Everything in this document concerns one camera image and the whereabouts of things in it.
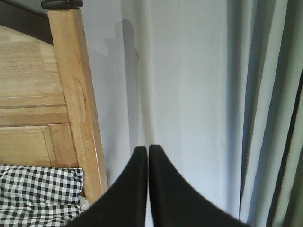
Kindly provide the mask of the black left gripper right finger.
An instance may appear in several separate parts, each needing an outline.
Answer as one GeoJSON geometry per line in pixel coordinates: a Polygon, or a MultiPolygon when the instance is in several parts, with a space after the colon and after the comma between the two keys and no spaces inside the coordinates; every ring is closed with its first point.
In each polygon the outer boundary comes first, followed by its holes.
{"type": "Polygon", "coordinates": [[[155,227],[244,227],[199,194],[160,145],[149,147],[149,192],[155,227]]]}

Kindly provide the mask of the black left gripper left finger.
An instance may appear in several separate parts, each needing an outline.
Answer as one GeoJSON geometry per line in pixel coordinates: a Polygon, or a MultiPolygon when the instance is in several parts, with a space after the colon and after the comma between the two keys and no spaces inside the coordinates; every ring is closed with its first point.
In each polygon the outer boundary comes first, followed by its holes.
{"type": "Polygon", "coordinates": [[[89,209],[68,223],[68,227],[143,227],[145,226],[147,150],[135,147],[126,167],[89,209]]]}

